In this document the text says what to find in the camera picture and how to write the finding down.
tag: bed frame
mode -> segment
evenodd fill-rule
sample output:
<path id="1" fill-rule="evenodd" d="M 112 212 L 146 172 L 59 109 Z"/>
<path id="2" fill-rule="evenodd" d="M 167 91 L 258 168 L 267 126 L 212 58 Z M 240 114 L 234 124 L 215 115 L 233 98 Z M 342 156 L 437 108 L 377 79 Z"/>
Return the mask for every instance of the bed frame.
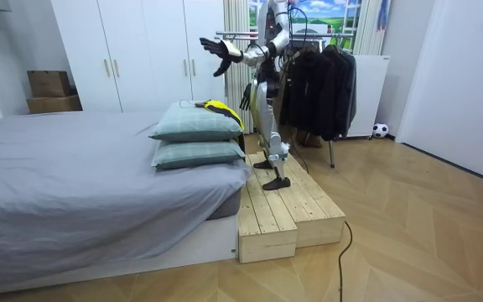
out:
<path id="1" fill-rule="evenodd" d="M 15 284 L 0 293 L 237 258 L 238 216 L 205 221 L 167 252 L 150 259 L 105 263 Z"/>

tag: wooden platform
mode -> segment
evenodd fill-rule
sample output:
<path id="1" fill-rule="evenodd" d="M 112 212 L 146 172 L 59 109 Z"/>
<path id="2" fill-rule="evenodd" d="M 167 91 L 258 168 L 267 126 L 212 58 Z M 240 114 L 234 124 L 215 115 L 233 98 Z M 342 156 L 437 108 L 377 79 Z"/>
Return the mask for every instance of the wooden platform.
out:
<path id="1" fill-rule="evenodd" d="M 263 153 L 247 156 L 247 164 L 264 160 Z M 241 263 L 292 257 L 296 247 L 339 242 L 344 212 L 325 194 L 299 163 L 290 157 L 284 173 L 292 185 L 265 191 L 272 170 L 252 169 L 241 191 L 239 259 Z"/>

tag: blue sky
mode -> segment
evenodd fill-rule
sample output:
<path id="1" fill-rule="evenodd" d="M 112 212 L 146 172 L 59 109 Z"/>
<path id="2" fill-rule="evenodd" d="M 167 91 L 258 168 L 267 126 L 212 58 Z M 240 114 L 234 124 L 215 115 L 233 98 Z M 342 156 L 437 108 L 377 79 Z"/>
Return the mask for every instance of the blue sky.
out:
<path id="1" fill-rule="evenodd" d="M 249 3 L 258 5 L 262 0 L 250 0 Z M 296 6 L 307 14 L 307 18 L 343 18 L 346 3 L 347 0 L 298 0 Z"/>

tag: wooden floor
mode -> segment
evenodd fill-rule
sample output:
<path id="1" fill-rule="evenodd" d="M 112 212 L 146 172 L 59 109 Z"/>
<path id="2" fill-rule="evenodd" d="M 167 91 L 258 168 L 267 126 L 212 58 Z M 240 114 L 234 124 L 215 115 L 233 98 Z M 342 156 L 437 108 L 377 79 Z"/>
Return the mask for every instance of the wooden floor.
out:
<path id="1" fill-rule="evenodd" d="M 336 169 L 327 148 L 298 150 L 354 232 L 343 257 L 345 302 L 483 302 L 482 179 L 385 139 L 338 142 Z M 207 263 L 0 301 L 337 301 L 346 232 L 341 243 L 300 248 L 293 258 Z"/>

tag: cabinet handle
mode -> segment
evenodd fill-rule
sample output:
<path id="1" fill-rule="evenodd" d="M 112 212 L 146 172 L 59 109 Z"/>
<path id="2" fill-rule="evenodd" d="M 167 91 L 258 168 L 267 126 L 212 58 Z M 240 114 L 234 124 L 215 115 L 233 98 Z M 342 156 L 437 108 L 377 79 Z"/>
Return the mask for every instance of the cabinet handle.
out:
<path id="1" fill-rule="evenodd" d="M 104 59 L 104 66 L 106 67 L 107 77 L 111 77 L 111 73 L 109 72 L 109 65 L 107 65 L 106 59 Z"/>
<path id="2" fill-rule="evenodd" d="M 117 73 L 117 76 L 118 77 L 121 77 L 121 74 L 118 73 L 118 63 L 117 63 L 117 60 L 114 60 L 115 62 L 115 72 Z"/>

